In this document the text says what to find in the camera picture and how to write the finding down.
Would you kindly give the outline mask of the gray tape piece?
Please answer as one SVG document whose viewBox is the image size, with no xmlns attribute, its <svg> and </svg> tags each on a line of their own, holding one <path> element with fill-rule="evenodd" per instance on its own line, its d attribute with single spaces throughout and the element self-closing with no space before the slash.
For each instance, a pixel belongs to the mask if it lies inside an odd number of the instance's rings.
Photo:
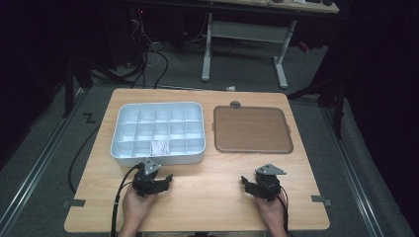
<svg viewBox="0 0 419 237">
<path fill-rule="evenodd" d="M 326 198 L 324 196 L 311 196 L 311 200 L 313 202 L 321 202 L 324 204 L 324 206 L 332 205 L 332 201 L 329 198 Z"/>
<path fill-rule="evenodd" d="M 83 207 L 85 205 L 86 200 L 85 199 L 66 199 L 62 203 L 63 208 L 69 208 L 71 206 L 79 206 Z"/>
</svg>

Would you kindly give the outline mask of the white compartment organizer box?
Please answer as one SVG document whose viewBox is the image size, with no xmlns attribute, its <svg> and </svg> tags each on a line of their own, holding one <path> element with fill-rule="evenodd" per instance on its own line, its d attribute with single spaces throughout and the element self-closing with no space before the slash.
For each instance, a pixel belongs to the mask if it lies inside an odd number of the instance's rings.
<svg viewBox="0 0 419 237">
<path fill-rule="evenodd" d="M 152 156 L 153 140 L 168 140 L 169 154 Z M 110 152 L 122 167 L 145 158 L 166 166 L 200 163 L 205 149 L 204 113 L 199 103 L 139 103 L 120 108 Z"/>
</svg>

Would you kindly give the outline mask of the small white packet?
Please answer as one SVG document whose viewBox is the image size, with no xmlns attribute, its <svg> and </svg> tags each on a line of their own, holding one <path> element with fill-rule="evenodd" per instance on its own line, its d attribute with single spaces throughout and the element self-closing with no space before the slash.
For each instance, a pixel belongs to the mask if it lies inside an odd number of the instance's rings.
<svg viewBox="0 0 419 237">
<path fill-rule="evenodd" d="M 170 142 L 168 140 L 153 140 L 151 142 L 152 156 L 165 156 L 169 154 Z"/>
</svg>

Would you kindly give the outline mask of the person's right hand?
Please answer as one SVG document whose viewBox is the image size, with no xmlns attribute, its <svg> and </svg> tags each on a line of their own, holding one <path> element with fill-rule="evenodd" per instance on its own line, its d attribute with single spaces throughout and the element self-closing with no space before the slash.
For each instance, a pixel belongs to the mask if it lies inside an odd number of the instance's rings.
<svg viewBox="0 0 419 237">
<path fill-rule="evenodd" d="M 263 222 L 269 229 L 281 229 L 285 224 L 286 201 L 283 195 L 276 196 L 272 201 L 254 197 Z"/>
</svg>

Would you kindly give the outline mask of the brown square tray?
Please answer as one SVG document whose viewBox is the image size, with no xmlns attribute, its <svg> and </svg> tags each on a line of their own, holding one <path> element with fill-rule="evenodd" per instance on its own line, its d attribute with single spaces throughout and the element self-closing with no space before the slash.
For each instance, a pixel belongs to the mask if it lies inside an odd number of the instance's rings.
<svg viewBox="0 0 419 237">
<path fill-rule="evenodd" d="M 220 152 L 289 154 L 291 130 L 279 108 L 217 106 L 214 145 Z"/>
</svg>

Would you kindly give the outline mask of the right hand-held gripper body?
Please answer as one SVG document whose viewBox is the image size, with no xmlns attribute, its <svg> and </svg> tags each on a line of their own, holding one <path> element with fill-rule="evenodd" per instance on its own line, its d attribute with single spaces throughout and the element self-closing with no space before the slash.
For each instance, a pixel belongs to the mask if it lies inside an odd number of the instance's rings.
<svg viewBox="0 0 419 237">
<path fill-rule="evenodd" d="M 274 200 L 281 192 L 282 186 L 278 175 L 285 175 L 287 172 L 274 166 L 266 164 L 255 170 L 256 172 L 256 194 L 258 198 L 266 201 Z"/>
</svg>

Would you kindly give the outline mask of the person's left hand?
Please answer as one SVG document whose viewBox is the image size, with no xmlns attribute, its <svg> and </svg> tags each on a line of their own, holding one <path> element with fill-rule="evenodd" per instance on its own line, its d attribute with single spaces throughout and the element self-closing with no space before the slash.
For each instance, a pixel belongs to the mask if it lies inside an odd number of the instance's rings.
<svg viewBox="0 0 419 237">
<path fill-rule="evenodd" d="M 137 230 L 156 198 L 157 195 L 141 197 L 132 186 L 129 186 L 123 200 L 123 228 Z"/>
</svg>

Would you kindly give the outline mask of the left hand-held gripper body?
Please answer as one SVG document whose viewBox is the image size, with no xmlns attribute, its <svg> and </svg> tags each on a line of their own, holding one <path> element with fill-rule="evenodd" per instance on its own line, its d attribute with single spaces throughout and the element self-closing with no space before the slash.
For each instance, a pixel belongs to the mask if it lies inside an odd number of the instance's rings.
<svg viewBox="0 0 419 237">
<path fill-rule="evenodd" d="M 162 180 L 155 180 L 160 165 L 150 159 L 144 159 L 135 168 L 137 171 L 132 180 L 132 186 L 136 193 L 143 198 L 148 195 L 159 194 L 159 188 L 165 185 Z"/>
</svg>

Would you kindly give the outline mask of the white-legged wooden desk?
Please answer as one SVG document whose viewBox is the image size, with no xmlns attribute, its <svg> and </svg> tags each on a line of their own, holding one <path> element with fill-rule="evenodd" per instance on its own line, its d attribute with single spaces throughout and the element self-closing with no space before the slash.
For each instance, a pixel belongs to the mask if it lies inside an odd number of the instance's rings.
<svg viewBox="0 0 419 237">
<path fill-rule="evenodd" d="M 267 7 L 269 10 L 291 10 L 293 13 L 321 13 L 338 14 L 340 9 L 335 0 L 209 0 L 211 6 L 215 2 L 232 5 L 249 5 Z M 211 41 L 213 38 L 253 40 L 279 43 L 282 47 L 279 54 L 273 57 L 279 85 L 282 89 L 288 88 L 283 60 L 293 36 L 296 20 L 291 20 L 287 27 L 274 27 L 238 23 L 224 20 L 214 20 L 212 13 L 207 16 L 206 52 L 204 55 L 202 80 L 210 79 Z"/>
</svg>

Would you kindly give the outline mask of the metal floor rail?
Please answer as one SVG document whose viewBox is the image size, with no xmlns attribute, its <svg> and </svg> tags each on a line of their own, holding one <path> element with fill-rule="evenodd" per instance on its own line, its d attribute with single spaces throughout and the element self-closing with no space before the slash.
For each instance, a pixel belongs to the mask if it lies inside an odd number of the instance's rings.
<svg viewBox="0 0 419 237">
<path fill-rule="evenodd" d="M 342 139 L 336 135 L 333 125 L 332 113 L 325 108 L 320 108 L 319 110 L 327 123 L 328 130 L 330 131 L 334 143 L 338 149 L 338 157 L 343 166 L 343 173 L 345 174 L 347 183 L 351 189 L 358 210 L 365 222 L 370 237 L 384 237 L 383 231 L 378 223 L 370 199 L 368 198 L 365 189 L 361 184 L 357 172 L 350 160 L 350 156 L 346 150 L 346 147 Z"/>
<path fill-rule="evenodd" d="M 74 112 L 65 115 L 65 102 L 60 89 L 0 171 L 0 237 L 13 228 L 68 128 Z"/>
</svg>

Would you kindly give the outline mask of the black metal stand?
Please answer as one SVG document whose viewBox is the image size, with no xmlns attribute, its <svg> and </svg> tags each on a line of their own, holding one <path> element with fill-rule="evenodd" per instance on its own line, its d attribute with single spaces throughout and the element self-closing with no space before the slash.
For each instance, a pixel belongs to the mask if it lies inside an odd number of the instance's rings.
<svg viewBox="0 0 419 237">
<path fill-rule="evenodd" d="M 317 80 L 309 86 L 289 94 L 288 99 L 295 100 L 304 95 L 318 94 L 317 105 L 319 107 L 334 107 L 334 116 L 332 119 L 333 131 L 338 138 L 342 138 L 341 125 L 344 115 L 343 107 L 346 86 L 346 77 L 331 77 L 324 80 Z"/>
</svg>

